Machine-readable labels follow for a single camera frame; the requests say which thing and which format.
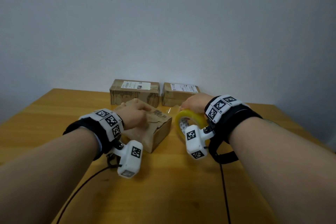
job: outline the white wall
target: white wall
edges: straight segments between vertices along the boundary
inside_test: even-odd
[[[0,0],[0,119],[115,78],[276,104],[336,149],[336,0]]]

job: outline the packing tape roll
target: packing tape roll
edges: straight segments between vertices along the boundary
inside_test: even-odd
[[[194,113],[189,109],[184,109],[177,113],[175,117],[175,126],[178,134],[184,139],[184,130],[189,126],[188,120],[192,120],[199,128],[204,128],[208,125],[202,113]]]

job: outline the forearm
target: forearm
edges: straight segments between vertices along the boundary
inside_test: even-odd
[[[97,151],[95,135],[80,128],[1,166],[2,223],[50,223]]]
[[[229,142],[280,220],[334,222],[335,154],[255,117],[239,124]]]

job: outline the cardboard box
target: cardboard box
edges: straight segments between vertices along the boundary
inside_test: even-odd
[[[157,107],[159,104],[160,84],[158,82],[126,81],[115,79],[111,88],[111,105],[120,105],[138,98]]]
[[[195,85],[182,85],[165,82],[162,90],[162,105],[181,105],[187,98],[200,92]]]
[[[134,100],[128,101],[125,104],[127,106],[132,103],[134,103]],[[146,112],[146,126],[132,128],[123,132],[123,135],[129,139],[141,142],[143,149],[149,153],[152,153],[153,150],[155,150],[162,140],[170,133],[172,121],[172,117],[168,116],[166,113],[162,113],[152,106],[151,109],[151,112]]]

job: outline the black cable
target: black cable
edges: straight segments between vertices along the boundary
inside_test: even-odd
[[[220,164],[219,166],[220,166],[220,173],[222,175],[222,184],[223,184],[223,191],[224,191],[224,199],[225,199],[227,221],[228,221],[229,224],[231,224],[229,205],[228,205],[228,197],[226,195],[226,188],[225,188],[225,181],[224,181],[224,174],[223,174],[223,167],[222,167],[222,164]]]
[[[60,220],[61,220],[61,218],[62,218],[62,215],[64,214],[64,212],[65,212],[66,208],[68,207],[68,205],[70,204],[70,202],[73,200],[73,198],[76,196],[76,194],[81,190],[81,188],[83,188],[84,185],[88,183],[88,181],[90,181],[93,177],[95,177],[96,175],[98,175],[99,173],[101,173],[101,172],[103,172],[103,171],[105,171],[105,170],[107,170],[107,169],[111,169],[111,168],[119,167],[118,164],[117,164],[117,165],[111,165],[111,164],[109,163],[109,161],[108,161],[107,163],[109,164],[108,167],[105,167],[105,168],[103,168],[102,170],[96,172],[96,173],[95,173],[94,175],[92,175],[89,179],[87,179],[87,180],[86,180],[86,181],[85,181],[85,182],[84,182],[84,183],[83,183],[83,184],[76,190],[75,193],[73,193],[73,195],[70,197],[70,199],[68,200],[68,202],[67,202],[66,205],[64,206],[64,208],[63,208],[61,214],[59,215],[56,224],[59,224],[59,222],[60,222]]]

